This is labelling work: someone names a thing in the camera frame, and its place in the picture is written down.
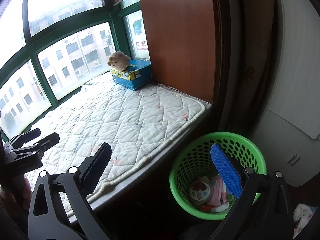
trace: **blue gripper pad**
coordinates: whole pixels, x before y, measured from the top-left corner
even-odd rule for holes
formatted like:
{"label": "blue gripper pad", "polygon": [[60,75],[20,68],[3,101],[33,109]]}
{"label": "blue gripper pad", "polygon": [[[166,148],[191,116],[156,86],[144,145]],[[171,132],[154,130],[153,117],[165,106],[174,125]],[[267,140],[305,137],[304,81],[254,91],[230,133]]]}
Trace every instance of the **blue gripper pad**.
{"label": "blue gripper pad", "polygon": [[239,198],[242,192],[241,176],[231,164],[230,157],[218,144],[212,145],[210,156],[229,192]]}

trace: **white fabric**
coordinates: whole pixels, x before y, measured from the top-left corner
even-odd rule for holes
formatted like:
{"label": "white fabric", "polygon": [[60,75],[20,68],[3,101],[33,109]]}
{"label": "white fabric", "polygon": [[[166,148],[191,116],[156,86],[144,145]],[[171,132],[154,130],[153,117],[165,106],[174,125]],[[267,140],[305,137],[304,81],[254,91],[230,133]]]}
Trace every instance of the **white fabric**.
{"label": "white fabric", "polygon": [[[194,98],[151,84],[132,91],[115,84],[106,73],[84,84],[79,93],[32,126],[40,128],[41,136],[28,145],[52,132],[60,135],[60,142],[44,153],[43,167],[26,177],[33,189],[40,171],[63,173],[107,142],[112,157],[95,191],[87,197],[90,203],[107,186],[119,183],[163,150],[204,110]],[[65,194],[62,201],[71,216]]]}

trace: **plush toy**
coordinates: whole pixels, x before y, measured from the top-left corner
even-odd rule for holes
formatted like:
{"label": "plush toy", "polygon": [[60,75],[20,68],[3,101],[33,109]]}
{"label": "plush toy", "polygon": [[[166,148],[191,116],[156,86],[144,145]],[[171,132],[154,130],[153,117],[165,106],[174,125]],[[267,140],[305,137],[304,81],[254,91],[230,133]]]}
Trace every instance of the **plush toy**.
{"label": "plush toy", "polygon": [[130,66],[130,57],[128,57],[121,51],[117,51],[110,55],[108,65],[118,71],[124,71],[127,67]]}

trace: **brown curtain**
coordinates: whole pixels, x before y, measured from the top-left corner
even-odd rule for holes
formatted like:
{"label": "brown curtain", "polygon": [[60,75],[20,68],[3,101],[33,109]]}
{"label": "brown curtain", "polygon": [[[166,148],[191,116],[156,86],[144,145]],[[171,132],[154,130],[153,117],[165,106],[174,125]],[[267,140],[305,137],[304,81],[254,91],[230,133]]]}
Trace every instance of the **brown curtain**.
{"label": "brown curtain", "polygon": [[238,93],[228,120],[228,131],[245,136],[248,136],[247,131],[261,103],[269,72],[274,3],[274,0],[243,0],[244,62]]}

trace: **human hand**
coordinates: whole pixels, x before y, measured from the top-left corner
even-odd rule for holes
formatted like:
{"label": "human hand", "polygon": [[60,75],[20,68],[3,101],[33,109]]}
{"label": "human hand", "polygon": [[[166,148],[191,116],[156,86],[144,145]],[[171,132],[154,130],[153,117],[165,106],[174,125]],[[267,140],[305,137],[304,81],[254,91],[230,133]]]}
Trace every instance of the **human hand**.
{"label": "human hand", "polygon": [[[28,211],[30,207],[32,191],[31,191],[31,187],[28,179],[25,178],[24,181],[26,185],[22,192],[23,194],[22,206],[25,210]],[[21,209],[10,190],[0,188],[0,200],[2,201],[4,207],[6,208],[7,212],[11,215],[11,217],[14,218],[14,217],[20,216]]]}

